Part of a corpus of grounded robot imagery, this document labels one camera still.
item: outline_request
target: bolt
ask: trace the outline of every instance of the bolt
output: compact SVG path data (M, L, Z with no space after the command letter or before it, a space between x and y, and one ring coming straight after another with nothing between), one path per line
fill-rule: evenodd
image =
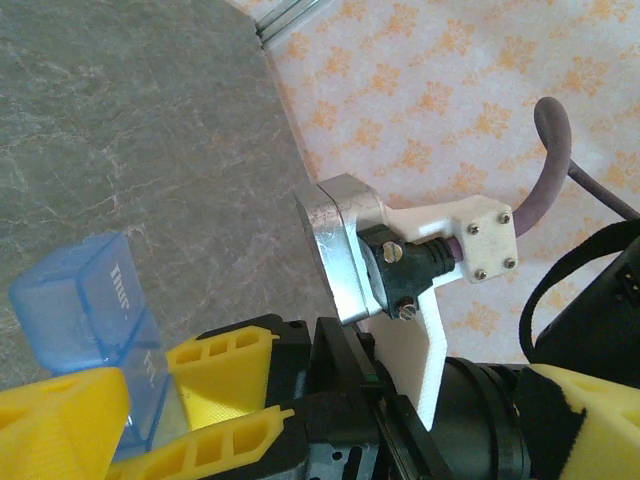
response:
M405 322L413 320L416 313L418 313L416 304L413 299L409 297L400 300L400 302L398 302L398 307L398 317L400 317L400 320L404 320Z
M395 263L402 258L402 247L395 242L385 242L382 245L384 261Z

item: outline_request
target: purple cable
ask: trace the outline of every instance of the purple cable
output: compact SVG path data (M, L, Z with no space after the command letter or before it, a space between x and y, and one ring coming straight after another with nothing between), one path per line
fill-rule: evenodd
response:
M571 164L571 126L562 104L552 97L538 100L533 111L538 136L547 149L542 173L533 189L513 211L516 237L527 233L558 197ZM455 237L447 239L456 262L463 259L462 247Z

